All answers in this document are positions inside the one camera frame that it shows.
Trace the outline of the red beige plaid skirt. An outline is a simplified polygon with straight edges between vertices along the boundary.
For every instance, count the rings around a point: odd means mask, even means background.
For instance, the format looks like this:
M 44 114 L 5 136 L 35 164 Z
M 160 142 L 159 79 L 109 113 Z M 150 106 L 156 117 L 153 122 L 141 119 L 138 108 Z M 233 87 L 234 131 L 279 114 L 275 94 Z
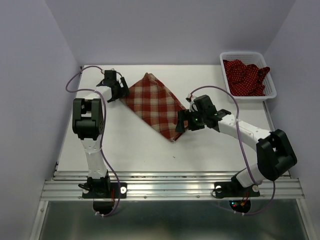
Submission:
M 186 108 L 165 84 L 146 73 L 129 92 L 120 99 L 125 106 L 168 141 L 180 138 L 182 134 L 176 132 L 178 112 Z

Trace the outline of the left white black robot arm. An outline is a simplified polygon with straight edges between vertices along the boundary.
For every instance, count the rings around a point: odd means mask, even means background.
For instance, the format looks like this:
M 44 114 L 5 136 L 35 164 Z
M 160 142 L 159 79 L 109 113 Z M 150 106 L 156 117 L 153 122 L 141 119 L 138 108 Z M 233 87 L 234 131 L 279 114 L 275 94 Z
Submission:
M 125 182 L 112 182 L 108 170 L 111 166 L 102 153 L 102 140 L 105 132 L 107 105 L 130 94 L 128 85 L 121 74 L 114 70 L 102 70 L 103 79 L 96 89 L 86 97 L 75 98 L 72 103 L 72 130 L 83 145 L 88 176 L 80 183 L 84 199 L 119 199 L 127 197 Z

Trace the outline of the red white polka-dot skirt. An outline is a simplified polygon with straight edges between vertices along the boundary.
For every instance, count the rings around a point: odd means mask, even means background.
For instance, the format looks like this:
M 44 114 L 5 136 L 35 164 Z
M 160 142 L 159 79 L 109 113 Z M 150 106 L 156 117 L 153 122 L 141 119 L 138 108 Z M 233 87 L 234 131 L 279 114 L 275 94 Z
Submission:
M 270 72 L 268 66 L 259 68 L 255 64 L 244 64 L 239 59 L 223 60 L 230 93 L 236 97 L 264 96 L 264 79 Z

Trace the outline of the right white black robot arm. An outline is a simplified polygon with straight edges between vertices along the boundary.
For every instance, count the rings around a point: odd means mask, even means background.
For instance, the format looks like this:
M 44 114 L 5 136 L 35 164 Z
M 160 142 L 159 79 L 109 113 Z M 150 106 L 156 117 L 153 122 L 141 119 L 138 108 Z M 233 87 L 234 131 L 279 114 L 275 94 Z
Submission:
M 175 131 L 197 131 L 205 127 L 237 139 L 256 152 L 257 162 L 237 172 L 230 181 L 215 182 L 212 196 L 217 199 L 260 196 L 259 185 L 264 180 L 275 181 L 298 160 L 283 130 L 270 131 L 238 119 L 230 111 L 217 110 L 208 95 L 190 96 L 189 109 L 177 113 Z

